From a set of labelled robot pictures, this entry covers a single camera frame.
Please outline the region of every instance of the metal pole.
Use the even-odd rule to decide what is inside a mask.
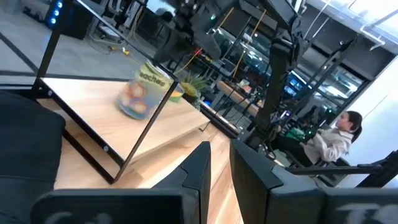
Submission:
[[[55,48],[57,47],[61,33],[68,23],[68,17],[73,7],[73,0],[64,0],[60,9],[59,19],[55,24],[52,31],[49,43],[45,49],[42,63],[40,64],[39,71],[37,72],[36,79],[45,77],[47,69],[49,68],[52,56],[54,55]]]
[[[383,22],[386,22],[387,20],[389,20],[396,14],[398,14],[398,9],[392,11],[390,14],[384,16],[383,18],[379,19],[378,21],[373,22],[372,24],[369,25],[369,28],[376,27],[377,25],[382,24]]]
[[[329,67],[327,70],[324,70],[321,73],[322,77],[319,79],[317,84],[300,100],[299,103],[296,104],[295,108],[292,110],[292,112],[284,119],[284,122],[281,124],[282,127],[284,127],[289,119],[301,108],[304,106],[304,104],[307,103],[307,101],[310,99],[310,97],[314,94],[314,92],[319,88],[319,86],[323,83],[323,81],[326,80],[328,75],[330,75],[336,68],[337,66],[343,61],[347,53],[349,52],[349,49],[354,47],[356,43],[362,38],[361,35],[357,35],[355,39],[353,39],[348,45],[342,46],[343,49],[339,49],[335,52],[335,55],[333,57],[330,57],[325,63],[329,64],[336,59],[336,61],[332,64],[331,67]]]
[[[316,37],[318,37],[319,32],[324,28],[324,26],[326,25],[326,23],[328,23],[330,20],[330,17],[327,17],[325,19],[325,21],[323,21],[322,25],[317,29],[317,31],[312,35],[311,39],[308,41],[308,43],[306,44],[306,46],[303,49],[303,52],[306,52],[313,44],[313,42],[315,41]]]
[[[249,17],[249,19],[246,21],[246,23],[244,24],[243,28],[241,29],[241,31],[239,32],[238,36],[236,37],[235,41],[233,42],[233,44],[229,47],[229,49],[225,52],[224,57],[223,58],[227,58],[227,56],[229,56],[229,54],[232,52],[232,50],[235,48],[235,46],[237,46],[237,44],[240,41],[240,38],[243,36],[244,31],[246,30],[246,27],[248,26],[250,20],[252,17]]]

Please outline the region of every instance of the yellow object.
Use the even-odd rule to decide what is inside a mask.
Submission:
[[[163,74],[161,74],[158,69],[156,69],[153,64],[149,62],[141,65],[138,79],[141,82],[149,82],[158,85],[165,91],[167,91],[172,84],[171,79],[164,77]]]
[[[130,56],[130,51],[128,51],[128,50],[123,50],[123,54],[125,55],[125,56]]]
[[[171,97],[180,97],[182,96],[182,93],[178,92],[178,91],[173,91]]]

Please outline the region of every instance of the white sweater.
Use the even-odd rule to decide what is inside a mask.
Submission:
[[[349,151],[353,134],[338,129],[328,129],[302,144],[304,152],[313,164],[320,159],[326,162],[337,161]]]

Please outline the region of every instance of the wooden table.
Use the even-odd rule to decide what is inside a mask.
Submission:
[[[106,143],[105,147],[108,147],[108,150],[105,150],[104,146],[101,146],[102,150],[101,147],[95,151],[90,148],[90,154],[97,155],[100,153],[98,151],[106,151],[111,156],[112,150],[123,162],[128,162],[132,148],[147,126],[149,118],[132,119],[118,108],[116,98],[125,87],[125,82],[61,78],[44,78],[43,81],[53,94],[56,94]],[[67,129],[77,140],[85,132],[81,125],[72,121],[70,112],[54,108],[56,106],[49,102],[42,101],[42,103],[66,118]],[[205,126],[208,122],[208,118],[184,99],[178,103],[167,102],[137,151],[133,152],[135,160]]]

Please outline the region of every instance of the black metal rack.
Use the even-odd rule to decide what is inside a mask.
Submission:
[[[71,119],[76,122],[79,127],[84,130],[84,132],[89,135],[95,143],[97,143],[106,153],[107,155],[119,166],[119,171],[116,176],[112,176],[90,153],[67,131],[64,130],[63,137],[90,163],[90,165],[109,183],[115,183],[120,176],[123,174],[124,170],[126,169],[127,165],[131,161],[133,155],[136,153],[138,147],[141,145],[143,139],[145,138],[146,134],[152,127],[154,121],[157,119],[159,113],[162,111],[163,107],[165,106],[166,102],[168,101],[170,95],[174,91],[175,87],[178,85],[178,78],[170,73],[166,68],[162,65],[154,61],[154,59],[143,52],[141,49],[138,49],[134,44],[128,40],[125,36],[120,33],[117,29],[115,29],[111,24],[109,24],[106,20],[104,20],[100,15],[95,13],[94,10],[89,8],[83,1],[75,0],[75,2],[81,4],[86,10],[88,10],[92,15],[98,18],[103,24],[107,25],[112,31],[117,33],[123,40],[125,40],[129,45],[131,45],[135,50],[137,50],[140,54],[148,58],[155,66],[162,69],[168,76],[170,76],[173,80],[171,87],[166,92],[165,96],[163,97],[162,101],[159,103],[159,106],[154,111],[153,116],[150,118],[148,124],[145,126],[143,132],[139,136],[138,140],[136,141],[135,145],[132,147],[129,155],[126,159],[123,159],[116,151],[107,144],[107,142],[99,136],[85,121],[81,118],[78,114],[76,114],[66,102],[62,100],[61,97],[57,95],[57,90],[51,89],[43,78],[47,75],[47,70],[50,65],[51,59],[53,57],[55,48],[57,47],[60,35],[62,30],[67,25],[68,15],[72,9],[74,0],[62,0],[62,8],[60,9],[60,14],[58,16],[58,21],[53,29],[52,35],[50,40],[47,44],[47,48],[45,49],[44,56],[42,58],[42,62],[40,67],[37,69],[35,65],[32,63],[32,70],[35,72],[35,82],[33,85],[13,85],[13,84],[4,84],[1,86],[8,87],[7,90],[13,93],[20,94],[22,96],[26,96],[34,101],[39,99],[48,98],[52,99],[56,104],[61,107],[64,112],[66,112]],[[140,7],[145,7],[145,3],[140,2]]]

